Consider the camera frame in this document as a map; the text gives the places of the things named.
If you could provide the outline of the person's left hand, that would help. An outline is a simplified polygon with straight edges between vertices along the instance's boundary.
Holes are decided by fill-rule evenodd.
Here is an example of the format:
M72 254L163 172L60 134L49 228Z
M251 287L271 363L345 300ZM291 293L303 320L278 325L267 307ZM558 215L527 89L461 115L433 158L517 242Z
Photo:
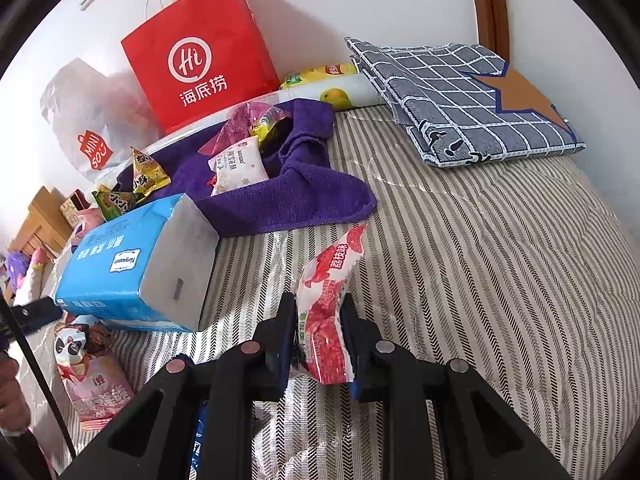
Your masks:
M32 421L32 413L16 375L20 367L6 352L0 361L0 424L1 429L21 434Z

